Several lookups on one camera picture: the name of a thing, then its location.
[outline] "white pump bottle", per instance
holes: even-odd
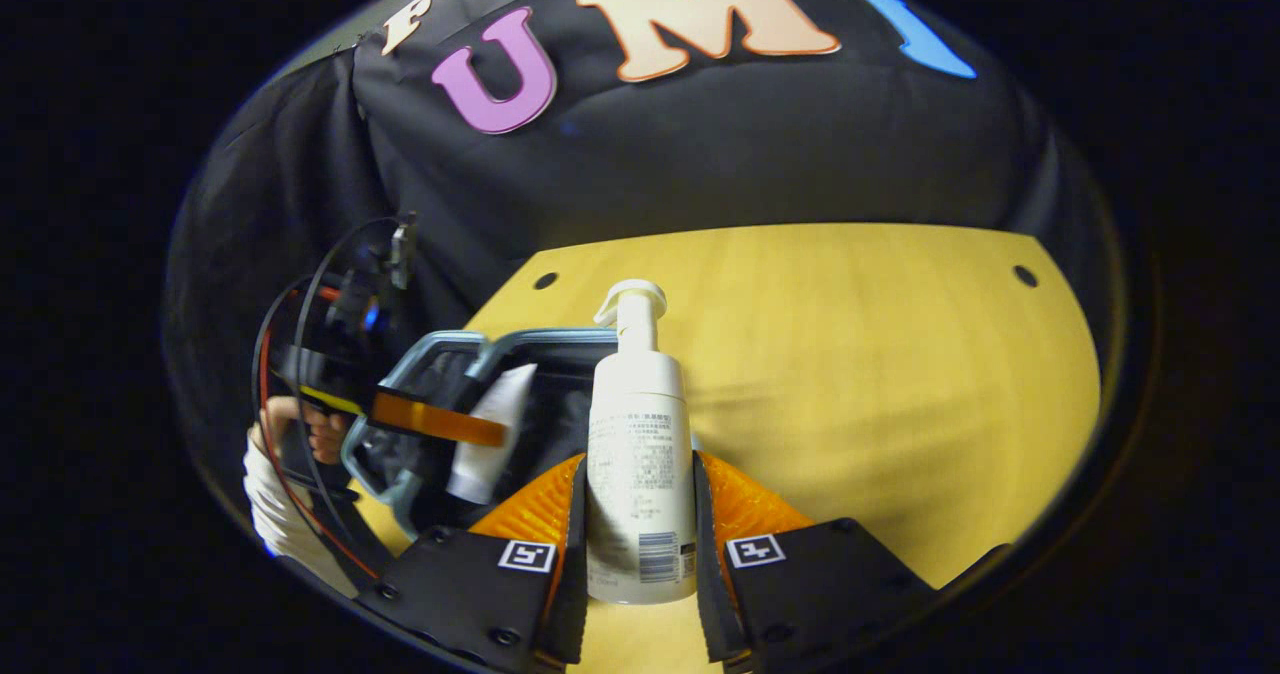
[[[617,604],[694,593],[692,449],[680,364],[658,352],[662,288],[618,281],[595,322],[618,352],[595,367],[588,440],[588,592]]]

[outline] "peach letter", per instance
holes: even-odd
[[[689,52],[662,41],[655,27],[719,59],[730,50],[733,14],[746,24],[742,46],[754,54],[832,54],[840,40],[819,29],[792,0],[577,0],[604,13],[626,60],[618,78],[652,81],[689,63]]]

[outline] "red cable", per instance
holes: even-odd
[[[334,290],[334,288],[332,288],[332,286],[324,286],[320,290],[320,295],[324,295],[325,299],[334,301],[338,297],[338,290]],[[261,356],[259,357],[261,359],[261,364],[259,367],[259,377],[260,377],[260,380],[259,380],[259,391],[260,391],[259,396],[261,399],[259,402],[259,411],[260,411],[260,413],[261,413],[261,411],[266,409],[266,384],[268,384],[266,359],[268,359],[268,352],[270,350],[269,349],[270,341],[271,341],[271,327],[270,327],[270,324],[269,324],[269,326],[266,327],[266,331],[262,333],[262,350],[261,350]],[[302,414],[301,409],[302,409],[302,402],[298,402],[298,414]],[[342,550],[342,553],[346,554],[347,558],[351,559],[353,563],[356,563],[357,567],[360,567],[361,569],[365,569],[366,574],[370,574],[371,578],[376,579],[378,574],[374,574],[374,570],[370,569],[369,565],[366,565],[364,561],[361,561],[360,558],[357,558],[347,546],[343,546],[343,542],[338,541],[338,537],[335,537],[334,533],[330,532],[329,528],[325,527],[325,524],[320,523],[320,519],[316,517],[315,512],[312,512],[305,504],[302,504],[302,501],[300,500],[298,495],[296,495],[296,492],[293,492],[293,489],[289,487],[288,482],[284,478],[284,471],[283,471],[283,468],[280,468],[280,462],[275,457],[275,437],[273,436],[271,426],[270,426],[269,422],[266,422],[268,418],[266,418],[265,414],[260,414],[259,418],[261,419],[262,440],[266,443],[266,457],[268,457],[268,459],[271,460],[271,469],[275,469],[275,476],[276,476],[276,478],[280,480],[280,486],[284,487],[284,492],[287,492],[287,495],[289,495],[289,498],[292,498],[293,504],[296,504],[298,506],[298,509],[301,509],[302,512],[306,512],[308,515],[311,515],[311,521],[315,522],[316,527],[319,527],[320,531],[324,532],[324,535],[326,537],[329,537],[329,541],[333,541],[334,546],[337,546],[339,550]],[[324,482],[316,482],[316,486],[324,486]]]

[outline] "wooden table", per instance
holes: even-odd
[[[851,515],[933,587],[1027,531],[1098,414],[1080,306],[1038,242],[1006,231],[788,224],[549,249],[467,327],[593,326],[626,278],[667,292],[659,348],[685,370],[703,449],[818,522]],[[383,505],[361,506],[408,545]],[[695,597],[591,601],[576,669],[721,670]]]

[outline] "cable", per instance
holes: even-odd
[[[266,310],[266,315],[262,317],[262,324],[257,327],[257,338],[253,341],[253,368],[250,375],[250,381],[252,382],[251,402],[253,403],[253,419],[256,419],[259,422],[259,427],[262,428],[262,437],[266,445],[268,459],[271,460],[271,468],[275,471],[276,478],[280,480],[280,486],[284,487],[285,492],[288,492],[289,501],[293,503],[293,509],[296,509],[300,518],[306,522],[311,533],[319,538],[320,533],[311,526],[311,519],[302,514],[302,510],[306,509],[306,506],[297,500],[297,496],[293,496],[293,490],[291,490],[288,483],[284,481],[284,472],[280,469],[279,460],[275,459],[275,437],[271,436],[271,427],[266,423],[266,416],[262,414],[262,411],[266,409],[266,347],[271,340],[271,320],[275,318],[275,312],[280,308],[280,304],[284,304],[284,299],[289,299],[289,295],[293,295],[294,292],[297,292],[297,288],[302,286],[303,281],[307,281],[307,278],[298,278],[297,281],[288,285],[288,288],[275,297],[270,308]]]
[[[320,487],[316,486],[316,483],[312,482],[311,478],[307,477],[307,474],[303,474],[301,472],[294,472],[293,469],[289,469],[288,466],[285,466],[285,468],[284,468],[284,476],[291,482],[297,483],[297,486],[301,486],[302,489],[305,489],[307,491],[320,492]],[[334,490],[334,489],[330,489],[329,490],[329,496],[337,498],[338,501],[347,501],[349,504],[355,504],[356,501],[360,501],[360,496],[357,495],[357,492],[353,492],[351,490]]]
[[[294,285],[292,286],[292,290],[288,292],[287,299],[293,299],[294,295],[298,295],[298,286],[302,286],[303,281],[307,281],[307,278],[301,278],[301,279],[298,279],[297,283],[294,283]],[[342,294],[342,292],[335,290],[335,288],[333,288],[333,286],[320,286],[320,297],[321,297],[321,299],[325,299],[325,301],[329,301],[329,302],[338,301],[338,295],[340,295],[340,294]],[[262,356],[270,356],[270,350],[271,350],[271,348],[269,345],[270,336],[271,336],[271,329],[269,327],[268,331],[266,331],[266,338],[265,338],[265,340],[262,343]],[[265,388],[266,388],[266,379],[262,379],[262,388],[265,390]],[[308,480],[306,477],[306,474],[302,474],[301,472],[294,472],[293,469],[289,469],[288,466],[283,466],[282,469],[283,469],[285,477],[288,477],[291,482],[297,483],[301,487],[306,487],[307,490],[319,492],[320,487],[325,486],[325,483],[316,482],[315,480]],[[355,496],[356,496],[355,492],[348,492],[348,494],[352,498],[343,498],[342,495],[339,495],[339,498],[343,498],[343,501],[355,501]]]
[[[302,350],[303,350],[302,340],[306,335],[307,315],[311,313],[311,302],[315,301],[316,290],[319,290],[320,288],[320,281],[323,281],[324,279],[325,270],[329,269],[329,263],[332,263],[335,256],[338,256],[340,251],[346,249],[348,242],[352,240],[352,238],[356,238],[358,233],[365,231],[366,228],[375,226],[375,224],[381,224],[381,223],[399,224],[401,220],[398,217],[376,217],[369,220],[369,223],[360,224],[360,226],[351,229],[351,231],[347,231],[346,235],[343,235],[337,242],[337,244],[334,244],[332,249],[329,249],[328,255],[324,255],[324,260],[320,260],[320,267],[316,269],[316,272],[314,274],[314,276],[311,276],[310,286],[307,286],[307,294],[302,299],[302,310],[298,313],[298,326],[296,331],[293,331],[293,348],[294,350],[297,350],[298,356],[294,359],[296,375],[293,377],[293,381],[289,382],[289,386],[293,388],[293,396],[296,396],[300,405],[302,402]],[[301,417],[297,419],[297,431],[302,437],[302,443],[308,443],[307,425],[306,422],[302,421]],[[317,483],[320,483],[320,466],[316,464],[315,457],[307,457],[307,466],[310,466],[311,468],[311,477],[315,478]],[[342,515],[338,515],[338,509],[337,506],[333,505],[333,498],[329,496],[329,487],[320,487],[320,498],[323,498],[325,506],[328,506],[329,513],[333,514],[334,521],[338,522],[338,526],[342,528],[343,533],[347,535],[347,538],[355,538],[352,537],[351,531],[347,528],[347,523],[343,522]]]
[[[262,440],[266,448],[268,459],[270,459],[271,462],[271,468],[275,471],[275,476],[276,478],[279,478],[280,486],[284,489],[284,492],[287,492],[287,495],[289,496],[289,501],[292,501],[293,508],[294,510],[297,510],[300,518],[302,518],[302,521],[306,522],[307,528],[311,529],[311,533],[315,535],[316,538],[320,538],[320,532],[316,532],[316,527],[319,527],[320,531],[324,532],[324,536],[329,537],[329,541],[333,541],[333,545],[338,547],[339,551],[347,555],[347,558],[351,559],[351,561],[353,561],[357,567],[360,567],[366,574],[370,574],[371,578],[376,579],[378,574],[374,573],[370,565],[361,561],[360,558],[357,558],[347,546],[343,546],[343,542],[340,542],[338,537],[334,536],[334,533],[330,532],[324,523],[320,522],[316,514],[302,504],[296,492],[293,492],[293,489],[285,481],[283,466],[280,466],[279,457],[275,457],[275,434],[271,431],[271,426],[268,422],[266,416],[262,414],[262,411],[266,409],[266,391],[268,391],[266,359],[269,352],[268,348],[270,347],[270,340],[271,340],[271,324],[273,320],[275,318],[276,310],[280,308],[280,304],[283,304],[284,299],[289,299],[289,297],[297,295],[297,288],[302,286],[303,281],[307,281],[307,278],[297,279],[297,281],[294,281],[293,285],[285,288],[284,292],[280,292],[279,297],[276,297],[275,301],[271,302],[271,308],[268,311],[266,317],[262,318],[262,326],[257,331],[257,340],[253,347],[253,375],[251,377],[252,396],[255,405],[257,407],[257,411],[253,413],[253,416],[256,419],[259,419],[260,427],[262,427]],[[324,290],[325,290],[324,295],[326,297],[326,299],[329,299],[330,295],[332,297],[338,295],[338,292],[333,290],[333,288],[324,286]],[[301,404],[302,400],[298,399],[298,405]]]

